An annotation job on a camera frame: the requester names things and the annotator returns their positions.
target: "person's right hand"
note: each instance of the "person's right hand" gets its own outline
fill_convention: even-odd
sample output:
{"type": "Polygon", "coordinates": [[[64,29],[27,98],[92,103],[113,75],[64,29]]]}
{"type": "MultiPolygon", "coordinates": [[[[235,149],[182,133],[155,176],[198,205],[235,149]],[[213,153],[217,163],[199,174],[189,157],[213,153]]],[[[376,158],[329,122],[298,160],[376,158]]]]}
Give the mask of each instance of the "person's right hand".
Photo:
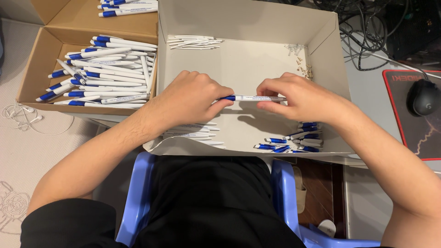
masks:
{"type": "Polygon", "coordinates": [[[279,93],[287,98],[287,106],[271,101],[260,101],[257,107],[282,114],[290,120],[321,121],[332,124],[341,117],[344,108],[352,106],[352,103],[345,98],[289,72],[285,72],[277,79],[265,79],[257,87],[258,96],[278,96],[279,93]]]}

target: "mouse pad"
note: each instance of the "mouse pad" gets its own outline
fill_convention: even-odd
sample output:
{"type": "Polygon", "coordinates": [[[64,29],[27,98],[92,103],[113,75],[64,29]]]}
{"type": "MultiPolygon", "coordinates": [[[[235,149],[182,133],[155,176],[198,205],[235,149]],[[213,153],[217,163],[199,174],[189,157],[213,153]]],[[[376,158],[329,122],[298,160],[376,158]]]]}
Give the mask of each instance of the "mouse pad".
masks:
{"type": "MultiPolygon", "coordinates": [[[[441,71],[427,72],[441,76],[441,71]]],[[[422,78],[424,75],[416,71],[383,71],[403,144],[422,160],[441,160],[441,108],[430,115],[415,117],[406,107],[412,84],[422,78]]],[[[441,79],[431,76],[429,79],[441,88],[441,79]]]]}

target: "wooden floor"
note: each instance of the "wooden floor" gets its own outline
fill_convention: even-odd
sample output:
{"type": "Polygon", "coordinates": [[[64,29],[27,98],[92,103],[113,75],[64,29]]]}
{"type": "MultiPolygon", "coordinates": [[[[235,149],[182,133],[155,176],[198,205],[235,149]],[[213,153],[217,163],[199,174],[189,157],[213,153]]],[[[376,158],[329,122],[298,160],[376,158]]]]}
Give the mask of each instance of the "wooden floor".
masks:
{"type": "Polygon", "coordinates": [[[294,166],[300,168],[307,189],[305,210],[299,214],[299,224],[318,226],[322,220],[329,219],[336,225],[335,238],[346,238],[343,166],[304,158],[297,159],[294,166]]]}

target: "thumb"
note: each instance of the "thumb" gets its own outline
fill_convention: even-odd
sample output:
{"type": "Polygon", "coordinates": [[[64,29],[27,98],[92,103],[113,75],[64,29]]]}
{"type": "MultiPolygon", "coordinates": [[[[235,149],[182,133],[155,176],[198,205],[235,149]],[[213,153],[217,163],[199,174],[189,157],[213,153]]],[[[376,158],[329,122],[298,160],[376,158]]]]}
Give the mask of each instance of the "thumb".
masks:
{"type": "Polygon", "coordinates": [[[227,99],[221,99],[215,103],[213,103],[207,110],[207,116],[211,119],[217,115],[221,110],[223,110],[225,107],[233,105],[234,102],[227,100],[227,99]]]}
{"type": "Polygon", "coordinates": [[[287,117],[289,115],[289,112],[291,111],[288,106],[283,106],[273,101],[260,101],[257,103],[257,108],[271,113],[281,114],[285,117],[287,117]]]}

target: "computer mouse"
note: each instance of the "computer mouse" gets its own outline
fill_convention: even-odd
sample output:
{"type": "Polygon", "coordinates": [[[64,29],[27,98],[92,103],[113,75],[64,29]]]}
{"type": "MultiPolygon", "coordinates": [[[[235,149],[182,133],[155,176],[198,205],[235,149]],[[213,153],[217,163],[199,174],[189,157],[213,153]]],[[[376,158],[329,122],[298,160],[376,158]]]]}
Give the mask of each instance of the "computer mouse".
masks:
{"type": "Polygon", "coordinates": [[[420,79],[410,88],[406,104],[413,115],[430,115],[441,106],[441,90],[430,80],[420,79]]]}

